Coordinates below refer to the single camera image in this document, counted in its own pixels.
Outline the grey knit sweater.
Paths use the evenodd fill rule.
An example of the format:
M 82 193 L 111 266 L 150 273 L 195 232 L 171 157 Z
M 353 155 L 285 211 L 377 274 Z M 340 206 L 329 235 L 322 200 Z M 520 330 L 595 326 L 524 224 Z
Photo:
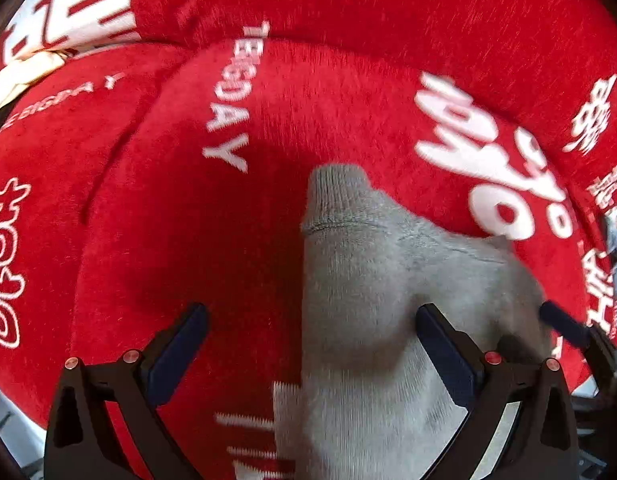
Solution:
M 415 334 L 423 304 L 483 350 L 513 335 L 551 352 L 545 296 L 508 240 L 447 232 L 359 167 L 313 171 L 302 233 L 301 479 L 418 479 L 453 437 L 465 412 Z

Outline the red printed bed blanket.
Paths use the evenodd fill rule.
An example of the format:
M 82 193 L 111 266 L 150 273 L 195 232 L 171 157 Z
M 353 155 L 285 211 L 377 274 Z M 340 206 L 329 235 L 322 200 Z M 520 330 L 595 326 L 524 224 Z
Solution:
M 0 390 L 46 425 L 67 359 L 113 361 L 200 302 L 166 428 L 205 479 L 301 479 L 302 225 L 327 165 L 508 240 L 543 299 L 617 333 L 598 180 L 451 79 L 280 39 L 134 44 L 74 58 L 0 129 Z

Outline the cream cloth at bedhead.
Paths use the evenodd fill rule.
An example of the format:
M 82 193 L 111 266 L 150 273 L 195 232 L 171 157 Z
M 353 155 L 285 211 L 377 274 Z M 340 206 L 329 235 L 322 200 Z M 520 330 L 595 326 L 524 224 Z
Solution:
M 68 57 L 63 52 L 37 52 L 4 67 L 0 71 L 0 109 L 66 64 Z

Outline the red printed pillow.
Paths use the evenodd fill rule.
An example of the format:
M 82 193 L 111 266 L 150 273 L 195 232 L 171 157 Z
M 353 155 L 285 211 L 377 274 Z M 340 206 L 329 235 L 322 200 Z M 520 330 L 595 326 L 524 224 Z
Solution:
M 0 67 L 45 48 L 204 47 L 246 26 L 455 79 L 587 185 L 617 168 L 617 26 L 599 0 L 12 0 Z

